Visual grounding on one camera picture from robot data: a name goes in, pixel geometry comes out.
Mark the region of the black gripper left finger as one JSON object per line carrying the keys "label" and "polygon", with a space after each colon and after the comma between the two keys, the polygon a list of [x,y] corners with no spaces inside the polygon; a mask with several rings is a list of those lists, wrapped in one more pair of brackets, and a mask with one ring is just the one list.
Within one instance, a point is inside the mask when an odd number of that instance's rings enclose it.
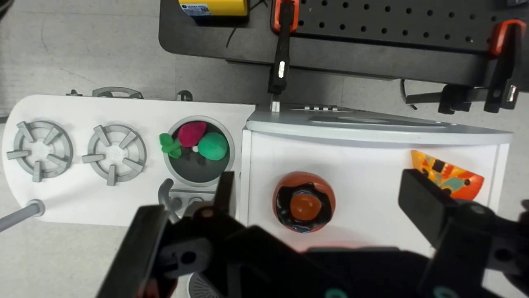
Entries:
{"label": "black gripper left finger", "polygon": [[167,216],[160,206],[137,211],[96,298],[160,297],[152,269],[165,224]]}

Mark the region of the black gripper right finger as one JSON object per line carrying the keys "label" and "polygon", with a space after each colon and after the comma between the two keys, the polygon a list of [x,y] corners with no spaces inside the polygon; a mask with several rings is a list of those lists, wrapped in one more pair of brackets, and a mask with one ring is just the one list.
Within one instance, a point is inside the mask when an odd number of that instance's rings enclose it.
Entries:
{"label": "black gripper right finger", "polygon": [[496,298],[483,287],[496,270],[519,292],[529,292],[527,214],[517,222],[473,201],[451,199],[422,173],[402,173],[398,206],[435,249],[420,280],[425,298]]}

